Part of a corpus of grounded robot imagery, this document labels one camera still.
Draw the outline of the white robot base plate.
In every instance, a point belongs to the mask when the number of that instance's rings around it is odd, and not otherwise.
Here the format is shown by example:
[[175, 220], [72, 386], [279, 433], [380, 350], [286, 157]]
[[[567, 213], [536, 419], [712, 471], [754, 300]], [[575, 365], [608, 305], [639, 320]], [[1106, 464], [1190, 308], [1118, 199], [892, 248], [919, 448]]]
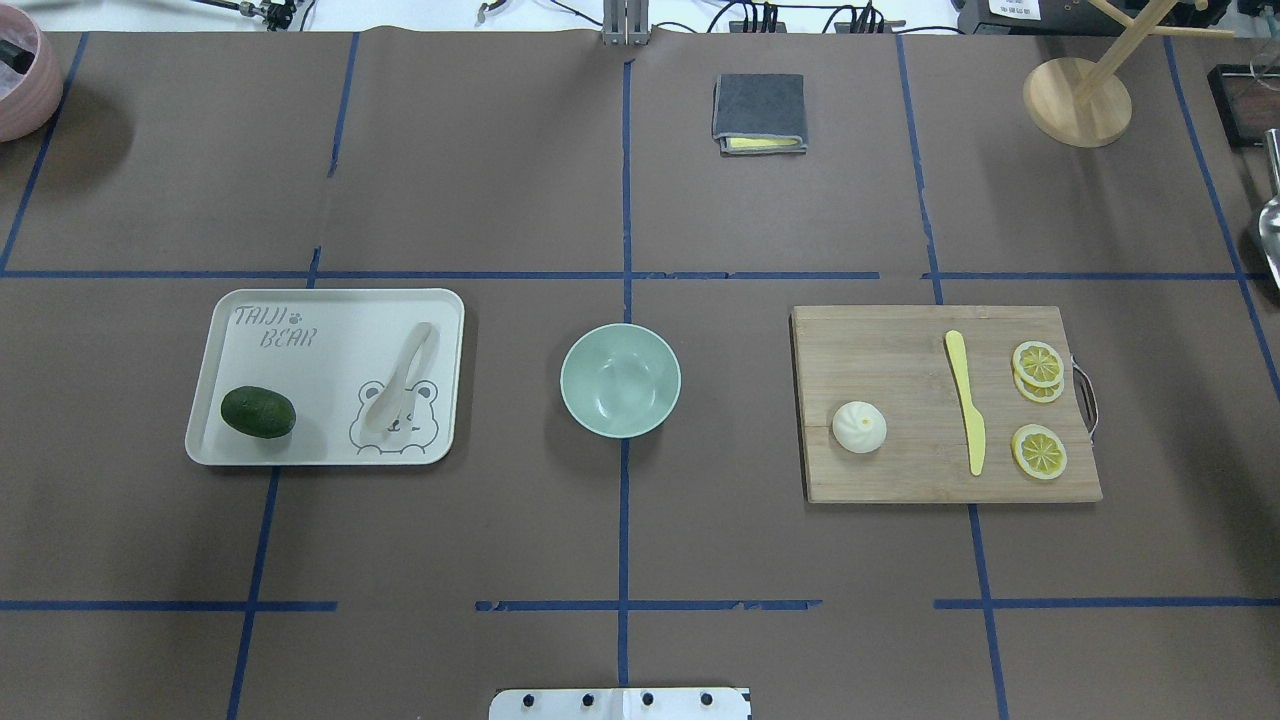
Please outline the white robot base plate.
[[751, 719], [750, 691], [733, 687], [507, 689], [489, 719]]

